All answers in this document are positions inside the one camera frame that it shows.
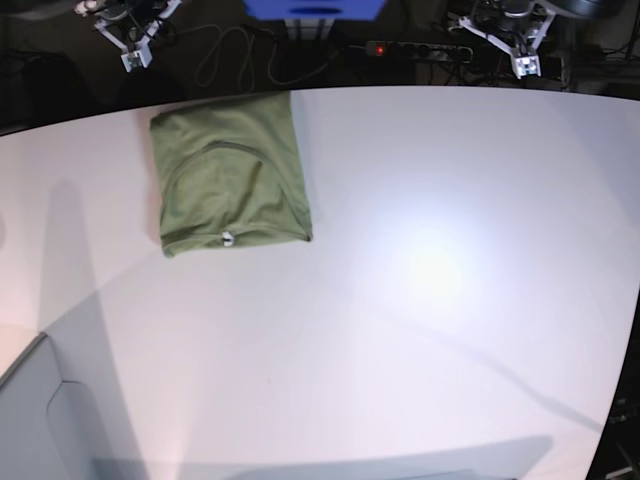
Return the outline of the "black power strip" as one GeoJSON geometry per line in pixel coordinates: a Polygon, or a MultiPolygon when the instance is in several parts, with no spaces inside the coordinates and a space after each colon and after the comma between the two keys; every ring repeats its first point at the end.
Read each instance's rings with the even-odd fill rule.
{"type": "Polygon", "coordinates": [[[364,50],[368,56],[401,60],[416,60],[439,63],[470,63],[474,52],[459,45],[422,42],[368,41],[364,50]]]}

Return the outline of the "green T-shirt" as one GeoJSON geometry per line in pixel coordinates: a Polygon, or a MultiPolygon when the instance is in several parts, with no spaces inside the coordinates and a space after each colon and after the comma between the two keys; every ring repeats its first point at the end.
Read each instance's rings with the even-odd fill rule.
{"type": "Polygon", "coordinates": [[[312,240],[289,92],[166,111],[149,132],[166,257],[312,240]]]}

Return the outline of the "blue box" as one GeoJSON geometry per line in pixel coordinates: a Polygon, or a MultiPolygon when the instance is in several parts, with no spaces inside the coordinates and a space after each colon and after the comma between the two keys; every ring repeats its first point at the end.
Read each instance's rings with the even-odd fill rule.
{"type": "Polygon", "coordinates": [[[264,21],[305,18],[374,20],[384,0],[246,0],[247,12],[264,21]]]}

